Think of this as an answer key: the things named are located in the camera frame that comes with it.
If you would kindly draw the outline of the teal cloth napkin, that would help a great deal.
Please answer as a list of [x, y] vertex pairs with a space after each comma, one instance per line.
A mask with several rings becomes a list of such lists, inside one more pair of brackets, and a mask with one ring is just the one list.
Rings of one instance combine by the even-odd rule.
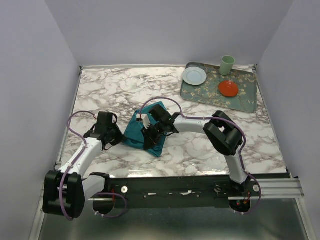
[[[149, 114], [149, 110], [154, 107], [156, 104], [159, 104], [161, 107], [163, 107], [166, 110], [166, 107], [164, 106], [162, 101], [158, 101], [154, 104], [151, 104], [149, 106], [145, 106], [142, 110], [142, 114], [147, 114], [147, 116], [150, 119], [151, 124], [156, 124], [157, 122], [151, 117], [151, 115]], [[125, 131], [124, 131], [124, 136], [125, 136], [125, 140], [123, 141], [123, 143], [129, 147], [135, 148], [135, 149], [139, 149], [139, 150], [143, 150], [144, 149], [144, 136], [143, 133], [141, 132], [141, 130], [143, 129], [143, 124], [141, 122], [136, 121], [137, 118], [137, 114], [139, 113], [139, 109], [137, 109], [129, 124], [127, 125]], [[148, 153], [150, 153], [151, 155], [159, 158], [163, 152], [163, 148], [164, 148], [164, 144], [166, 141], [166, 136], [161, 136], [158, 144], [150, 149], [147, 150]]]

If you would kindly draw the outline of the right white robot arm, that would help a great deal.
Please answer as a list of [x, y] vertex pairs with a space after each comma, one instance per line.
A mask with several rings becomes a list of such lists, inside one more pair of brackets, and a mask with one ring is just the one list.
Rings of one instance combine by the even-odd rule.
[[137, 113], [136, 121], [142, 123], [143, 149], [155, 147], [166, 134], [198, 133], [208, 137], [216, 151], [224, 155], [231, 179], [230, 191], [241, 196], [248, 190], [248, 175], [240, 157], [241, 146], [245, 143], [242, 130], [222, 111], [212, 116], [183, 116], [176, 112], [171, 115], [156, 104], [147, 114]]

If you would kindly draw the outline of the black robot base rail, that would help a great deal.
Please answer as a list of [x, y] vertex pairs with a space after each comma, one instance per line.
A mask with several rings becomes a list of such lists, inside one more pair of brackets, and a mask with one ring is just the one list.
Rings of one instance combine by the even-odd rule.
[[106, 178], [103, 193], [116, 194], [115, 207], [155, 208], [229, 208], [236, 201], [260, 195], [257, 182], [248, 178], [234, 183], [228, 175]]

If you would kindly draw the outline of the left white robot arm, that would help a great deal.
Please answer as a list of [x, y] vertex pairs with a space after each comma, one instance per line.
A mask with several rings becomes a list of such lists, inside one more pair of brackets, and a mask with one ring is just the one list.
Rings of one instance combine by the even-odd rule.
[[118, 116], [112, 112], [100, 111], [96, 123], [83, 135], [71, 129], [71, 119], [67, 128], [82, 140], [82, 144], [71, 159], [58, 170], [50, 170], [44, 179], [42, 210], [46, 214], [64, 216], [72, 221], [78, 218], [91, 197], [110, 196], [114, 202], [124, 196], [111, 188], [107, 173], [93, 172], [84, 177], [93, 160], [107, 147], [121, 143], [125, 136], [117, 125]]

